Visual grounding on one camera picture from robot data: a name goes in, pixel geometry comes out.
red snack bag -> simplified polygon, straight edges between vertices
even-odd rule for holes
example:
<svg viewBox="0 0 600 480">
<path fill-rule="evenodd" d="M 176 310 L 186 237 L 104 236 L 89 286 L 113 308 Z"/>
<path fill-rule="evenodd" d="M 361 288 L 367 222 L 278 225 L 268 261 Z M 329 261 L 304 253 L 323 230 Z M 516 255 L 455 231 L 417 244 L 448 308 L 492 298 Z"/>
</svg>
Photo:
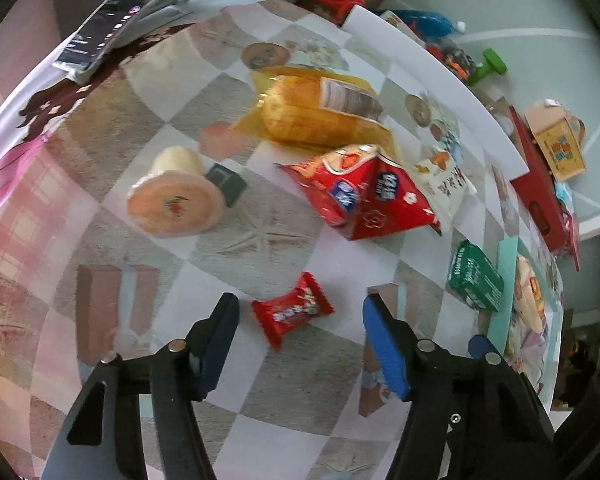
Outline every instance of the red snack bag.
<svg viewBox="0 0 600 480">
<path fill-rule="evenodd" d="M 287 332 L 309 323 L 313 317 L 333 313 L 333 307 L 308 272 L 300 274 L 296 287 L 290 293 L 267 301 L 254 300 L 251 308 L 276 350 L 280 350 L 282 336 Z"/>
<path fill-rule="evenodd" d="M 411 177 L 379 146 L 352 144 L 279 167 L 302 186 L 324 221 L 349 240 L 438 224 Z"/>
</svg>

yellow box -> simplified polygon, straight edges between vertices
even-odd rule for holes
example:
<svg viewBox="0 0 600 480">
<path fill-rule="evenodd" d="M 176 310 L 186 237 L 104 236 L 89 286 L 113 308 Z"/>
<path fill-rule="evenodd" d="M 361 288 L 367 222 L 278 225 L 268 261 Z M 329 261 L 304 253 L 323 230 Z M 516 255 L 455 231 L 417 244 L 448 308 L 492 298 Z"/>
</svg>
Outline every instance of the yellow box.
<svg viewBox="0 0 600 480">
<path fill-rule="evenodd" d="M 587 169 L 580 151 L 584 124 L 559 104 L 547 103 L 531 108 L 525 117 L 554 179 L 564 182 Z"/>
</svg>

tablecloth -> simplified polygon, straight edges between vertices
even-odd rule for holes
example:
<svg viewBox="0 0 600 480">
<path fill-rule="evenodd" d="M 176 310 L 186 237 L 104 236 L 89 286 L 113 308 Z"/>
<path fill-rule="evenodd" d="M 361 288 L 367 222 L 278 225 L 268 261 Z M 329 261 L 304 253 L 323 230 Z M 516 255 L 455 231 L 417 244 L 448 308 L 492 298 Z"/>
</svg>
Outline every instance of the tablecloth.
<svg viewBox="0 0 600 480">
<path fill-rule="evenodd" d="M 19 474 L 40 473 L 81 380 L 107 346 L 125 358 L 155 351 L 233 292 L 240 326 L 218 387 L 195 406 L 218 478 L 383 479 L 409 405 L 389 398 L 360 415 L 366 288 L 405 284 L 414 330 L 466 355 L 488 316 L 446 287 L 454 248 L 467 238 L 495 261 L 498 243 L 519 235 L 542 268 L 552 266 L 514 189 L 462 123 L 461 168 L 477 194 L 465 199 L 453 229 L 356 242 L 324 225 L 273 165 L 306 154 L 247 139 L 229 147 L 205 135 L 253 105 L 241 54 L 263 41 L 368 80 L 407 162 L 420 160 L 434 139 L 415 123 L 406 97 L 448 112 L 392 60 L 279 0 L 159 31 L 114 54 L 90 85 L 61 82 L 35 95 L 24 113 L 26 161 L 19 159 L 0 208 L 0 449 Z M 134 227 L 126 195 L 174 145 L 199 150 L 207 169 L 221 164 L 240 174 L 247 188 L 210 231 L 155 238 Z M 136 286 L 123 313 L 120 281 L 129 269 Z M 315 275 L 336 312 L 289 333 L 275 352 L 249 303 L 288 291 L 302 270 Z M 141 415 L 148 471 L 161 478 L 147 396 Z"/>
</svg>

smartphone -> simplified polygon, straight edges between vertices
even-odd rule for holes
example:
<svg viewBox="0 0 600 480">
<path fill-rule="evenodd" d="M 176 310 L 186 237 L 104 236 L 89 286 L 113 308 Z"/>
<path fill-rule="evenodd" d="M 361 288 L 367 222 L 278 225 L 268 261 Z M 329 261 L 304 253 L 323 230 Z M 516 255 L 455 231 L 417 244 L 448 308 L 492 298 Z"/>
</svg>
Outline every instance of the smartphone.
<svg viewBox="0 0 600 480">
<path fill-rule="evenodd" d="M 139 19 L 142 10 L 158 1 L 106 0 L 74 34 L 54 66 L 70 74 L 92 70 L 120 34 Z"/>
</svg>

blue label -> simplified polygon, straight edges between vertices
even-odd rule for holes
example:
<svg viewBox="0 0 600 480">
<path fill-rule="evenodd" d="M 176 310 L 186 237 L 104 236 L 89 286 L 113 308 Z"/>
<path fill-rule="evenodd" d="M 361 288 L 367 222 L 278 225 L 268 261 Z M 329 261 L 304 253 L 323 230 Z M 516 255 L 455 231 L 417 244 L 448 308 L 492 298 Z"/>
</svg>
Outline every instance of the blue label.
<svg viewBox="0 0 600 480">
<path fill-rule="evenodd" d="M 329 194 L 347 213 L 350 213 L 358 204 L 358 193 L 355 188 L 345 180 L 336 180 L 336 183 L 330 189 Z"/>
<path fill-rule="evenodd" d="M 380 202 L 391 202 L 398 195 L 398 176 L 393 171 L 381 171 L 376 181 L 376 197 Z"/>
</svg>

